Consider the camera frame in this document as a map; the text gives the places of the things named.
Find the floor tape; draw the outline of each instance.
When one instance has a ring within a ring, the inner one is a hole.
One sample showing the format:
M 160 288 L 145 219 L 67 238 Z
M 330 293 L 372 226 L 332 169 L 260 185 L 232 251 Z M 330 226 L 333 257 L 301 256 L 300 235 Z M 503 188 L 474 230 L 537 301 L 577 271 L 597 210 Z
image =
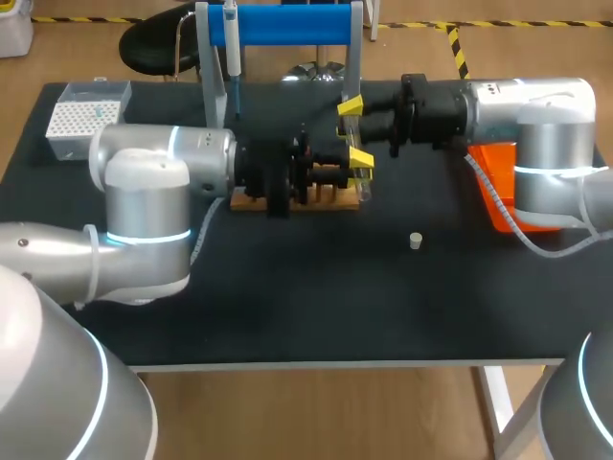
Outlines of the floor tape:
M 46 17 L 34 16 L 34 23 L 113 23 L 136 24 L 144 19 L 138 17 Z M 613 27 L 613 21 L 417 21 L 389 22 L 379 24 L 379 29 L 423 29 L 436 27 Z
M 451 45 L 451 51 L 453 51 L 453 57 L 456 61 L 456 68 L 460 74 L 460 79 L 470 79 L 470 73 L 468 72 L 468 66 L 466 65 L 466 57 L 464 56 L 464 51 L 462 51 L 462 47 L 460 46 L 458 28 L 447 26 L 445 30 L 447 32 L 449 44 Z

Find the table leg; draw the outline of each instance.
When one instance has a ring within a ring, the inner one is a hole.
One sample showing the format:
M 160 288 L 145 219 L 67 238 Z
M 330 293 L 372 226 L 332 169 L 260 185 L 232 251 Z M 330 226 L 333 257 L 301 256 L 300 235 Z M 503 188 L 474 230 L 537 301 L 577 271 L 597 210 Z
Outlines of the table leg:
M 379 9 L 381 0 L 373 0 L 373 15 L 371 16 L 371 41 L 376 41 L 376 35 L 379 30 Z
M 538 431 L 540 395 L 555 366 L 548 366 L 526 400 L 513 414 L 511 398 L 500 366 L 479 368 L 494 439 L 495 460 L 515 460 L 528 447 Z

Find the syringe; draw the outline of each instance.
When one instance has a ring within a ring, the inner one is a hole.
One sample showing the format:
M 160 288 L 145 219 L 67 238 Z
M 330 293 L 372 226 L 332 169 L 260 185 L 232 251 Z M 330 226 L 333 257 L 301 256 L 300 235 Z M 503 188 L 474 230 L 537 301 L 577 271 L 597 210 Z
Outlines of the syringe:
M 223 4 L 223 31 L 226 35 L 228 75 L 235 93 L 237 119 L 240 117 L 240 41 L 238 39 L 238 6 L 236 0 Z

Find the cable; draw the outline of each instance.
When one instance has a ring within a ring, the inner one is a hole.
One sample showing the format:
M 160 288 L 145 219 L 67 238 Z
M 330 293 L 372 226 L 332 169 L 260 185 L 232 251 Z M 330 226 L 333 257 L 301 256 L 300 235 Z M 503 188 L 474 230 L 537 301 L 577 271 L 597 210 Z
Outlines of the cable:
M 204 244 L 204 239 L 207 236 L 207 232 L 209 231 L 209 226 L 211 225 L 211 220 L 215 215 L 215 211 L 219 207 L 219 205 L 223 202 L 224 198 L 216 198 L 209 209 L 207 210 L 207 214 L 204 216 L 202 220 L 202 226 L 200 227 L 200 233 L 198 233 L 198 238 L 195 241 L 195 246 L 193 247 L 192 255 L 190 256 L 190 266 L 193 265 L 195 260 L 200 254 L 200 249 L 202 248 L 202 244 Z
M 546 257 L 548 259 L 559 259 L 562 257 L 570 256 L 571 254 L 575 254 L 576 252 L 581 251 L 581 249 L 585 249 L 586 247 L 594 244 L 595 242 L 599 242 L 602 240 L 609 240 L 613 238 L 613 230 L 610 230 L 608 232 L 604 232 L 599 235 L 592 235 L 586 238 L 585 240 L 578 242 L 577 244 L 574 244 L 565 249 L 561 249 L 559 251 L 548 251 L 546 249 L 538 247 L 536 244 L 530 241 L 530 239 L 526 236 L 526 234 L 522 232 L 521 229 L 517 226 L 517 224 L 515 223 L 515 220 L 513 219 L 511 214 L 509 214 L 509 211 L 507 211 L 507 208 L 505 207 L 504 203 L 500 199 L 500 196 L 496 193 L 496 190 L 494 189 L 493 185 L 491 185 L 491 182 L 489 181 L 488 176 L 481 169 L 481 166 L 479 166 L 479 164 L 470 155 L 465 156 L 464 159 L 470 165 L 470 167 L 476 172 L 477 176 L 481 179 L 481 181 L 484 183 L 484 185 L 488 189 L 488 193 L 494 200 L 494 203 L 496 204 L 498 211 L 500 211 L 502 216 L 505 218 L 505 220 L 511 227 L 511 230 L 513 231 L 513 233 L 517 236 L 517 238 L 519 238 L 521 242 L 523 242 L 530 250 L 532 250 L 532 252 L 538 254 L 539 256 Z

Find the wooden base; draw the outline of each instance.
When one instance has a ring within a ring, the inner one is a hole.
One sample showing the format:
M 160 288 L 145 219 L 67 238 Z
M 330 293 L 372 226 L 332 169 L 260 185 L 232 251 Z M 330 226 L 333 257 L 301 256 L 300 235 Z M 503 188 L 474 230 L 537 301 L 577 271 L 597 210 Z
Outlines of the wooden base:
M 232 194 L 230 208 L 233 211 L 266 211 L 266 198 L 254 199 L 242 192 Z M 308 204 L 291 201 L 289 209 L 297 211 L 357 211 L 360 202 L 354 187 L 336 189 L 330 185 L 308 188 Z

